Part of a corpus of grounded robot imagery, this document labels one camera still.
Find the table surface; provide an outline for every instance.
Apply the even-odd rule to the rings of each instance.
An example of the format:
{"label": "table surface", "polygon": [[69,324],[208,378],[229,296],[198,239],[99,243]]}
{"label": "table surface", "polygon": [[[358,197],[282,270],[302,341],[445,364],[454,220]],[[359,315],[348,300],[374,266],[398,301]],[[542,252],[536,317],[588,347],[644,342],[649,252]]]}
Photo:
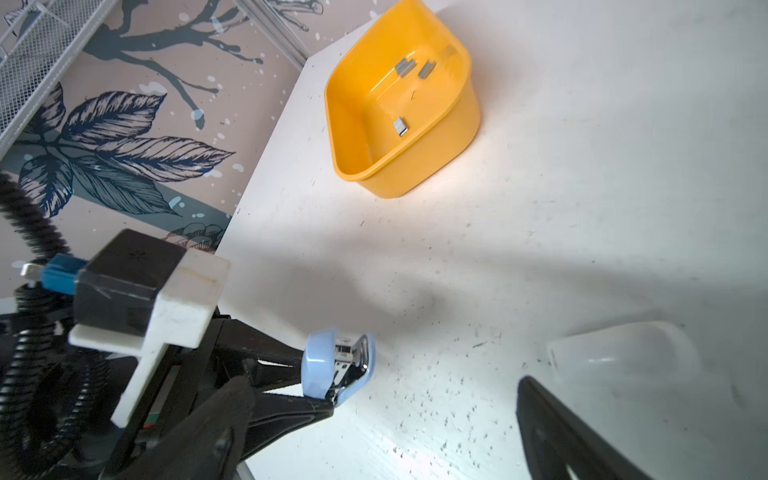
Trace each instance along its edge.
{"label": "table surface", "polygon": [[[439,17],[472,55],[467,150],[395,200],[336,176],[323,89],[363,27],[309,59],[217,252],[223,313],[299,348],[328,326],[379,341],[370,385],[250,467],[529,478],[515,392],[532,375],[654,478],[757,478],[765,4],[484,0]],[[691,338],[695,382],[554,381],[547,341],[651,319]]]}

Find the yellow plastic bin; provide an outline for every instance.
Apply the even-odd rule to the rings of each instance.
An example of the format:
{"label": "yellow plastic bin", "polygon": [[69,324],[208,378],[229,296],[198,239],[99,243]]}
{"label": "yellow plastic bin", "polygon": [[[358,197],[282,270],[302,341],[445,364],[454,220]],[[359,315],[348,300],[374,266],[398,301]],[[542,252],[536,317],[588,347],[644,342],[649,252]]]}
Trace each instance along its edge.
{"label": "yellow plastic bin", "polygon": [[382,15],[326,86],[339,177],[394,198],[460,154],[480,125],[471,69],[464,45],[419,0]]}

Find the blue connector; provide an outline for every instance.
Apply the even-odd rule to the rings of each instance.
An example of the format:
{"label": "blue connector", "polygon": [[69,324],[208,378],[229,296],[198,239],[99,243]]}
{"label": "blue connector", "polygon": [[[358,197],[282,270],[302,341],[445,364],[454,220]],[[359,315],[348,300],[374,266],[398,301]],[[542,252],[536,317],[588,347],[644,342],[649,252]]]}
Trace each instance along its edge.
{"label": "blue connector", "polygon": [[78,272],[88,262],[76,257],[70,257],[63,253],[56,253],[56,256],[45,264],[40,281],[43,288],[53,292],[66,293],[74,295],[74,280]]}

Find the wallpaper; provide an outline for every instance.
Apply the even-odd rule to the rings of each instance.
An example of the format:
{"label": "wallpaper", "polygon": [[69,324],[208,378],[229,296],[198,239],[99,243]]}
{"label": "wallpaper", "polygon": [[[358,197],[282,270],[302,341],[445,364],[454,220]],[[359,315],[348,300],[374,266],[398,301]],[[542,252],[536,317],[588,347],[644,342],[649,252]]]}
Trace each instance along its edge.
{"label": "wallpaper", "polygon": [[324,49],[372,18],[396,0],[263,0],[307,47],[310,55]]}
{"label": "wallpaper", "polygon": [[[124,0],[0,168],[81,257],[125,227],[213,251],[298,74],[230,0]],[[29,253],[0,221],[7,296]]]}

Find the wire mesh shelf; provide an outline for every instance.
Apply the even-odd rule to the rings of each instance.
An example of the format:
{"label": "wire mesh shelf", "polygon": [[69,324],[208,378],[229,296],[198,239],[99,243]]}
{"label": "wire mesh shelf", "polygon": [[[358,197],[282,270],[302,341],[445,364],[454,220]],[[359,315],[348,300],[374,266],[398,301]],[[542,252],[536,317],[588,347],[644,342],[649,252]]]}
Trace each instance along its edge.
{"label": "wire mesh shelf", "polygon": [[[0,158],[117,2],[29,2],[20,17],[35,9],[40,14],[0,62]],[[9,30],[21,21],[17,18]]]}

